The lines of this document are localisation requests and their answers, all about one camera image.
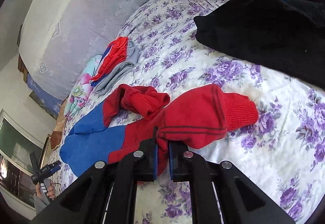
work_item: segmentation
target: bed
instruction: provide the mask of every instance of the bed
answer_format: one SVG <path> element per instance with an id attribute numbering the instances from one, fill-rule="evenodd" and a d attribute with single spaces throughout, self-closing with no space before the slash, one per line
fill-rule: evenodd
<path id="1" fill-rule="evenodd" d="M 325 93 L 198 43 L 193 17 L 209 14 L 227 1 L 149 0 L 135 11 L 118 35 L 141 48 L 137 66 L 105 96 L 92 92 L 84 108 L 66 123 L 61 145 L 73 125 L 122 83 L 151 85 L 171 100 L 214 83 L 224 92 L 247 95 L 256 103 L 259 119 L 193 151 L 211 162 L 233 162 L 296 223 L 303 224 L 325 194 Z M 140 118 L 121 111 L 110 126 Z M 51 161 L 57 159 L 59 148 L 51 154 Z M 53 175 L 63 190 L 76 178 L 68 164 Z M 135 223 L 192 223 L 189 192 L 188 183 L 172 182 L 167 171 L 153 183 L 139 183 Z"/>

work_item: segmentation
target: metal bolt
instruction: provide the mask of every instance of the metal bolt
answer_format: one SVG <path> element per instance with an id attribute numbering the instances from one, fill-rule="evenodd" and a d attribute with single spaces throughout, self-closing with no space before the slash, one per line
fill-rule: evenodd
<path id="1" fill-rule="evenodd" d="M 193 153 L 191 151 L 189 151 L 189 150 L 185 151 L 183 153 L 183 155 L 184 155 L 185 158 L 192 158 L 193 157 Z"/>
<path id="2" fill-rule="evenodd" d="M 101 168 L 103 168 L 104 166 L 105 166 L 105 163 L 104 163 L 103 161 L 98 161 L 98 162 L 95 163 L 95 167 L 96 167 L 97 169 L 101 169 Z"/>
<path id="3" fill-rule="evenodd" d="M 232 167 L 232 164 L 231 164 L 231 162 L 224 161 L 224 162 L 222 162 L 221 166 L 225 169 L 230 169 Z"/>
<path id="4" fill-rule="evenodd" d="M 142 157 L 142 156 L 143 156 L 143 151 L 141 151 L 141 150 L 136 150 L 136 151 L 133 153 L 133 156 L 134 156 L 134 157 Z"/>

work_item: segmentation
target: sleeve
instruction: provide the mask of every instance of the sleeve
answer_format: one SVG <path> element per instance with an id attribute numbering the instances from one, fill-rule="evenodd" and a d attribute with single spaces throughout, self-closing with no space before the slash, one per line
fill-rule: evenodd
<path id="1" fill-rule="evenodd" d="M 34 206 L 36 214 L 39 214 L 46 207 L 46 204 L 34 194 Z"/>

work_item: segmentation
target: folded towel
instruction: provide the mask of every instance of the folded towel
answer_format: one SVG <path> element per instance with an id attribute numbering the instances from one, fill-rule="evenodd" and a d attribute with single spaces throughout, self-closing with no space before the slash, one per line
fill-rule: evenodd
<path id="1" fill-rule="evenodd" d="M 76 84 L 74 85 L 74 88 L 69 95 L 67 105 L 64 109 L 64 116 L 67 117 L 68 120 L 72 119 L 79 112 L 79 110 L 83 108 L 88 100 L 90 92 L 93 90 L 93 87 L 90 85 L 89 81 L 100 63 L 100 58 L 101 55 L 96 55 L 89 60 Z"/>
<path id="2" fill-rule="evenodd" d="M 131 72 L 134 65 L 138 62 L 139 52 L 139 47 L 129 40 L 125 61 L 119 63 L 109 74 L 98 80 L 95 87 L 96 93 L 99 95 L 106 94 L 122 76 Z"/>

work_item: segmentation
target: cable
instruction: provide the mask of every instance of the cable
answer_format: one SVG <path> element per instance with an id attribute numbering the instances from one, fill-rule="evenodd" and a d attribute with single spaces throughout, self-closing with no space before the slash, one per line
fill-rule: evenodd
<path id="1" fill-rule="evenodd" d="M 62 194 L 62 186 L 61 186 L 61 184 L 60 183 L 54 183 L 53 185 L 60 185 L 60 187 L 61 187 L 61 194 Z"/>

